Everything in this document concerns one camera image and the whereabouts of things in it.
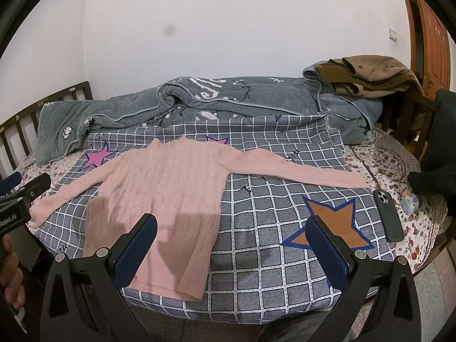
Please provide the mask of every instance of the light switch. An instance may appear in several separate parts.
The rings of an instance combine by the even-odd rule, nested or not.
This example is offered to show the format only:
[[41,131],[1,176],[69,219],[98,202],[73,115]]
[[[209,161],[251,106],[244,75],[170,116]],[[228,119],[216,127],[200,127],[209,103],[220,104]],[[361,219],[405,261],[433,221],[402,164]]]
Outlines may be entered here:
[[391,29],[391,27],[389,27],[389,38],[390,38],[391,40],[393,40],[394,42],[397,42],[397,41],[398,41],[398,35],[397,35],[397,33],[396,33],[395,31],[393,31],[393,30]]

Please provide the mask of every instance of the wooden headboard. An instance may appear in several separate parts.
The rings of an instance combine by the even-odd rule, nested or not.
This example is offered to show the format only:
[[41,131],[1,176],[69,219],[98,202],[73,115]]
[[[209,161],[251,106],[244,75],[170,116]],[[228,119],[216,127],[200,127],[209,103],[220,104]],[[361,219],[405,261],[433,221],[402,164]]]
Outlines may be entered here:
[[67,87],[66,89],[60,90],[55,94],[49,95],[44,97],[43,99],[38,100],[37,102],[31,104],[25,109],[22,109],[17,114],[6,120],[0,125],[0,138],[1,142],[6,151],[6,155],[8,157],[8,161],[11,165],[13,170],[16,169],[17,164],[20,163],[18,158],[16,160],[13,156],[13,148],[11,146],[11,140],[9,140],[7,134],[11,134],[11,131],[15,131],[19,135],[19,139],[21,141],[22,151],[25,153],[26,156],[30,154],[29,145],[27,145],[26,135],[24,132],[24,125],[21,124],[21,120],[25,120],[25,122],[31,119],[31,123],[33,123],[33,128],[35,129],[35,135],[38,136],[38,119],[39,113],[45,103],[49,103],[52,101],[65,101],[65,100],[81,100],[87,99],[92,100],[92,92],[90,90],[90,84],[88,81],[78,83],[77,85]]
[[439,103],[415,91],[406,91],[404,93],[397,92],[388,95],[384,103],[382,121],[382,130],[385,132],[390,126],[394,108],[400,105],[400,102],[397,100],[401,95],[403,97],[402,109],[394,138],[402,145],[407,144],[407,135],[409,134],[413,115],[416,114],[416,111],[420,108],[424,109],[425,112],[423,124],[418,131],[418,140],[406,145],[407,149],[419,160],[423,155],[423,150],[425,149],[429,137],[429,130],[432,125],[432,120],[434,119],[434,114],[439,110]]

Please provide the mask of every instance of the brown jacket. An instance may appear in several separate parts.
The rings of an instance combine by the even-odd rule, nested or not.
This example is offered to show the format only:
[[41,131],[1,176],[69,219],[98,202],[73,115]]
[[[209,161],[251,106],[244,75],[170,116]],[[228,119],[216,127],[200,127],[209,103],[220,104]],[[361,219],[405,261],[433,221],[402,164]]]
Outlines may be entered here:
[[382,97],[413,88],[423,94],[415,74],[390,56],[359,55],[330,59],[317,67],[321,79],[339,95]]

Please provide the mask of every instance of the plaid bed sheet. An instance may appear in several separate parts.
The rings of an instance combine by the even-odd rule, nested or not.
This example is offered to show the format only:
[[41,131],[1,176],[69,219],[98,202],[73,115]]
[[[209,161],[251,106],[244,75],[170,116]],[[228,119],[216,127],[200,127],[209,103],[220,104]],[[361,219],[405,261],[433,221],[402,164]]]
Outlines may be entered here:
[[[105,143],[117,151],[144,148],[153,138],[168,142],[185,135],[206,141],[225,139],[240,150],[265,148],[297,164],[350,170],[343,157],[339,132],[328,126],[327,115],[282,116],[196,121],[161,127],[141,127],[94,132],[91,151]],[[70,184],[93,169],[81,170],[83,154],[56,185]],[[94,186],[64,204],[36,232],[54,253],[81,257],[85,240],[87,202],[97,194]],[[394,248],[385,239],[372,194],[366,189],[342,189],[300,184],[264,176],[229,175],[221,202],[220,231],[211,254],[207,286],[200,302],[185,302],[125,288],[122,293],[135,305],[178,317],[261,324],[292,312],[331,307],[340,292],[329,287],[311,250],[280,246],[305,225],[309,211],[303,196],[334,207],[356,199],[356,226],[374,249],[371,258],[393,260]]]

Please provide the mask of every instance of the floor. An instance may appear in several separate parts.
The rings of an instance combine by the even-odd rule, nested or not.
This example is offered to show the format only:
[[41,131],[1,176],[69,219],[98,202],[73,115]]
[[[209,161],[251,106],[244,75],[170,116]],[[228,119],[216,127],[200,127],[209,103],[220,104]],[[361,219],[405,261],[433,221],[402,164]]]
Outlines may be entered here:
[[[456,242],[444,250],[415,277],[420,302],[422,342],[431,342],[456,307]],[[361,309],[353,325],[361,331],[371,305]],[[238,325],[177,319],[134,307],[143,327],[158,341],[166,342],[254,342],[259,325]]]

